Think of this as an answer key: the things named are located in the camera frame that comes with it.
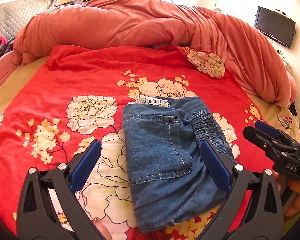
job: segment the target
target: flat screen tv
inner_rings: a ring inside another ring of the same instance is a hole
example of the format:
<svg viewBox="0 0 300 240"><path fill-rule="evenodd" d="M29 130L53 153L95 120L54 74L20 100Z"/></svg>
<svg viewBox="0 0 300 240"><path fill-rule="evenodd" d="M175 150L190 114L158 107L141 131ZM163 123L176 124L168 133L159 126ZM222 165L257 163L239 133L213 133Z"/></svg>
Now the flat screen tv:
<svg viewBox="0 0 300 240"><path fill-rule="evenodd" d="M284 15L259 6L254 27L279 44L291 48L296 23Z"/></svg>

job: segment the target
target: floral sheet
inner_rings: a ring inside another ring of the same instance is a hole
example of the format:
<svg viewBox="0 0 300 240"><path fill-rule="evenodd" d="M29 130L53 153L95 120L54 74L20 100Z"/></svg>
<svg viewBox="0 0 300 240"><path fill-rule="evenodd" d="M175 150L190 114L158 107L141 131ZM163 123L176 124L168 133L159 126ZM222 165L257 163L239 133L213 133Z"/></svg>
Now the floral sheet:
<svg viewBox="0 0 300 240"><path fill-rule="evenodd" d="M245 126L262 119L258 109L215 54L174 46L100 50L57 46L0 116L0 216L13 232L28 169L53 169L83 152L95 138L102 143L101 157L76 193L91 219L101 218L114 240L198 236L218 207L165 230L143 234L138 229L121 126L122 109L137 94L201 97L242 165L258 172L272 167L242 135ZM60 222L70 228L54 191L50 192ZM249 197L246 194L232 229L239 225Z"/></svg>

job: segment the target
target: small card on bed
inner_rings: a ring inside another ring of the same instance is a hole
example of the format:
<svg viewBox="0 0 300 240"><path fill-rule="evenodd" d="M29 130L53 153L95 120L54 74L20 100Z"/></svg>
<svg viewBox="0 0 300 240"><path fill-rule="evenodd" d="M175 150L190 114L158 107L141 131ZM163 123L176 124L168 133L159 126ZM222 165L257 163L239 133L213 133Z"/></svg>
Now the small card on bed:
<svg viewBox="0 0 300 240"><path fill-rule="evenodd" d="M278 117L278 120L281 123L282 127L284 127L285 129L291 129L291 126L287 120L280 117Z"/></svg>

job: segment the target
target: back pocket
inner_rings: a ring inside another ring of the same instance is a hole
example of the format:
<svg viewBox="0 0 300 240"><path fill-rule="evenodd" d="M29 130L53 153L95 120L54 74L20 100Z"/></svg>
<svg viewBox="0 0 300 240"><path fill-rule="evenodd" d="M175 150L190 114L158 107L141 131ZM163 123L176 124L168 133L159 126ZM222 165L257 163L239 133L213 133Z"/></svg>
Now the back pocket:
<svg viewBox="0 0 300 240"><path fill-rule="evenodd" d="M136 115L123 121L131 186L191 172L192 158L181 147L177 116Z"/></svg>

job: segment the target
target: blue denim clothing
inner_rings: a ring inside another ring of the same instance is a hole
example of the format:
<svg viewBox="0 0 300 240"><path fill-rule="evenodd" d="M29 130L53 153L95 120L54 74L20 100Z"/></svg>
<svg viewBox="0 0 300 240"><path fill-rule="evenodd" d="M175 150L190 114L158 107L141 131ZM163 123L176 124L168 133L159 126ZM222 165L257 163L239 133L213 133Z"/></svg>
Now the blue denim clothing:
<svg viewBox="0 0 300 240"><path fill-rule="evenodd" d="M144 233L173 226L222 203L198 144L209 139L234 163L218 123L198 97L170 99L170 107L123 109L126 159L134 214Z"/></svg>

